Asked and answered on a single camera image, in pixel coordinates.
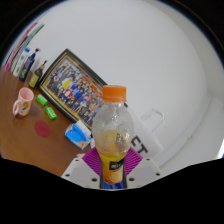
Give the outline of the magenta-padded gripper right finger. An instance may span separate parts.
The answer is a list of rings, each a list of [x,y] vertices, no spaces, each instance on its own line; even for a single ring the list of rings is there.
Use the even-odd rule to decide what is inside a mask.
[[[162,171],[150,157],[142,157],[130,148],[124,160],[124,188],[143,187],[163,177]]]

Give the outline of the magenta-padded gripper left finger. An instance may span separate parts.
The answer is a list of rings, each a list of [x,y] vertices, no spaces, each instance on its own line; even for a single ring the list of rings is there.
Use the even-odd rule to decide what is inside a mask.
[[[74,158],[62,178],[84,188],[99,189],[101,160],[97,150],[93,148],[82,158]]]

